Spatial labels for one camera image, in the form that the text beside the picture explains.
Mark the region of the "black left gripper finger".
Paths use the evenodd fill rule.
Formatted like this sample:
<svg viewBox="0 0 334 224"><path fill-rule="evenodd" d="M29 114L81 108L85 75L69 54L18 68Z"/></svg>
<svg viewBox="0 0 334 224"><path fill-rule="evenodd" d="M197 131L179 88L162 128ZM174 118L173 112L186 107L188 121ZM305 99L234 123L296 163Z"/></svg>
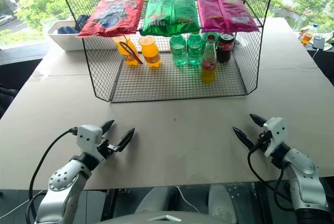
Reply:
<svg viewBox="0 0 334 224"><path fill-rule="evenodd" d="M110 130L114 122L115 122L114 120L109 120L101 125L102 136L104 136Z"/></svg>
<svg viewBox="0 0 334 224"><path fill-rule="evenodd" d="M121 138L121 141L118 144L117 152L122 152L124 148L129 144L133 135L135 133L135 128L128 130L125 135Z"/></svg>

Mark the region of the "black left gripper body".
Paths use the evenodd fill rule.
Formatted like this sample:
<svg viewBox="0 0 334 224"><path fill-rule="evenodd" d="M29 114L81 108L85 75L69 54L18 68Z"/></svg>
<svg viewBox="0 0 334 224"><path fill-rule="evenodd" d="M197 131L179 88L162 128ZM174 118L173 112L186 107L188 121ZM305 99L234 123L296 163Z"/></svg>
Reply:
<svg viewBox="0 0 334 224"><path fill-rule="evenodd" d="M101 144L98 146L98 152L104 159L118 151L118 145L112 145L106 138L102 138Z"/></svg>

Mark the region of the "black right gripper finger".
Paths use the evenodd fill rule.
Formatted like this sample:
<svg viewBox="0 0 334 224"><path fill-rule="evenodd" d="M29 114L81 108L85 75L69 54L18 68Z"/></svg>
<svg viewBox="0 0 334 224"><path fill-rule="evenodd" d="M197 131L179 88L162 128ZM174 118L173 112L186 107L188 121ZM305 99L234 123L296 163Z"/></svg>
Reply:
<svg viewBox="0 0 334 224"><path fill-rule="evenodd" d="M248 139L245 133L243 133L239 128L233 126L233 132L237 136L237 138L243 143L248 149L252 149L254 144Z"/></svg>
<svg viewBox="0 0 334 224"><path fill-rule="evenodd" d="M256 125L258 125L259 127L263 127L264 124L267 122L267 120L265 118L263 118L262 116L259 116L257 114L254 114L254 113L251 113L250 117L254 121L254 123Z"/></svg>

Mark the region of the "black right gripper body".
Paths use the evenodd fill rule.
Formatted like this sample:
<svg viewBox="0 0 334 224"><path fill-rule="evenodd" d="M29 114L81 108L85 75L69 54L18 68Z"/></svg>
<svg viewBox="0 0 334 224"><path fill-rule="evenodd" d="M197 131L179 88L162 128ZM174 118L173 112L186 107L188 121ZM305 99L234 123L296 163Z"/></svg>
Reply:
<svg viewBox="0 0 334 224"><path fill-rule="evenodd" d="M264 144L267 144L270 142L271 138L272 138L272 133L270 130L267 130L267 128L264 126L264 124L260 124L257 123L258 126L262 127L264 129L264 131L262 133L260 133L259 135L259 139L257 141L257 143L255 144L254 147L261 147Z"/></svg>

